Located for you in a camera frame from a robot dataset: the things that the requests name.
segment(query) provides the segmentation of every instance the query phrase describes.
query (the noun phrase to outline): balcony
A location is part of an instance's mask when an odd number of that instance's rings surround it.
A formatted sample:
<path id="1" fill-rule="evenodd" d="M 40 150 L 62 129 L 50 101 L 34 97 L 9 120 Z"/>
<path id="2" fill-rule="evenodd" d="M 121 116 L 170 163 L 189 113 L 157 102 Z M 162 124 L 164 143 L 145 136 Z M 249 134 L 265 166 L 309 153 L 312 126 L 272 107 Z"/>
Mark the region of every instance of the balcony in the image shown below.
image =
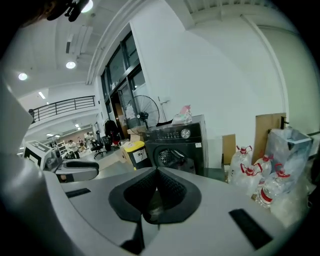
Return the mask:
<path id="1" fill-rule="evenodd" d="M 59 123 L 99 113 L 94 95 L 70 98 L 44 105 L 29 111 L 33 122 L 26 136 Z"/>
<path id="2" fill-rule="evenodd" d="M 33 117 L 33 124 L 43 119 L 50 118 L 70 111 L 87 109 L 95 107 L 95 96 L 86 96 L 78 98 L 70 98 L 62 101 L 57 101 L 49 105 L 44 105 L 30 110 L 29 113 Z"/>

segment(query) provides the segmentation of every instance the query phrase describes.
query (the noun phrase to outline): floor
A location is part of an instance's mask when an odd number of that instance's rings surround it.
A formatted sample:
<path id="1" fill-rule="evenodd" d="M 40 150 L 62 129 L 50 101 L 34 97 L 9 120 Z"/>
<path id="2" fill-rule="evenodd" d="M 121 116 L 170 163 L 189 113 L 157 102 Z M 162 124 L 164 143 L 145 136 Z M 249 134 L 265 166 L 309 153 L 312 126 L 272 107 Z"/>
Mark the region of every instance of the floor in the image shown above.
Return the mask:
<path id="1" fill-rule="evenodd" d="M 93 161 L 99 164 L 99 174 L 95 179 L 134 172 L 134 167 L 132 165 L 127 162 L 120 161 L 116 154 L 118 150 L 118 148 L 114 148 L 111 151 L 97 155 L 95 159 L 94 156 L 96 152 L 84 153 L 81 160 Z"/>

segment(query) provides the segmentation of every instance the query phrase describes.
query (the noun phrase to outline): ceiling vent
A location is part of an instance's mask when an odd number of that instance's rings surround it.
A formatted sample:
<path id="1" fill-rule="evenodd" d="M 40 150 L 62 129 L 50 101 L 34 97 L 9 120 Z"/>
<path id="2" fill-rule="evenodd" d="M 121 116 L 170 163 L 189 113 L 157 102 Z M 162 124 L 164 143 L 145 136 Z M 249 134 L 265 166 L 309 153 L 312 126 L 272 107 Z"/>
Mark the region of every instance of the ceiling vent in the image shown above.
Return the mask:
<path id="1" fill-rule="evenodd" d="M 65 52 L 67 54 L 79 56 L 87 50 L 88 42 L 93 32 L 93 27 L 73 25 L 71 30 L 72 33 L 68 36 Z"/>

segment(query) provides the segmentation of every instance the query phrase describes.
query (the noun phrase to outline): white machine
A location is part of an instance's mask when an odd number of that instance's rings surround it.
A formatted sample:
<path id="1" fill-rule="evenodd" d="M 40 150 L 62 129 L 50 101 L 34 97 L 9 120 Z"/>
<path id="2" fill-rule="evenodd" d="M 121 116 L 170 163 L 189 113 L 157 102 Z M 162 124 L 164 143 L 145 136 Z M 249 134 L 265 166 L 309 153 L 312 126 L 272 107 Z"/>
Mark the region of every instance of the white machine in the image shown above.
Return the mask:
<path id="1" fill-rule="evenodd" d="M 46 161 L 51 157 L 51 148 L 36 141 L 28 141 L 25 143 L 23 157 L 33 161 L 43 170 L 46 167 Z"/>

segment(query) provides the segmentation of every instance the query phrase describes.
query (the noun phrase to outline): clear plastic bag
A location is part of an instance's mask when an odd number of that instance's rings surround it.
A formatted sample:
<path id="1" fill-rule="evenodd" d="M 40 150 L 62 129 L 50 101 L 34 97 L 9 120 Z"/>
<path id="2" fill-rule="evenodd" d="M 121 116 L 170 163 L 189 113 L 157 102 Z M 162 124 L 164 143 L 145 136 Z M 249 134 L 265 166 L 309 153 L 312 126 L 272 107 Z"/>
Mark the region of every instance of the clear plastic bag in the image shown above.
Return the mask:
<path id="1" fill-rule="evenodd" d="M 190 105 L 184 106 L 179 114 L 176 114 L 172 120 L 173 125 L 182 125 L 182 124 L 188 124 L 192 122 L 192 114 L 190 111 L 191 107 Z"/>

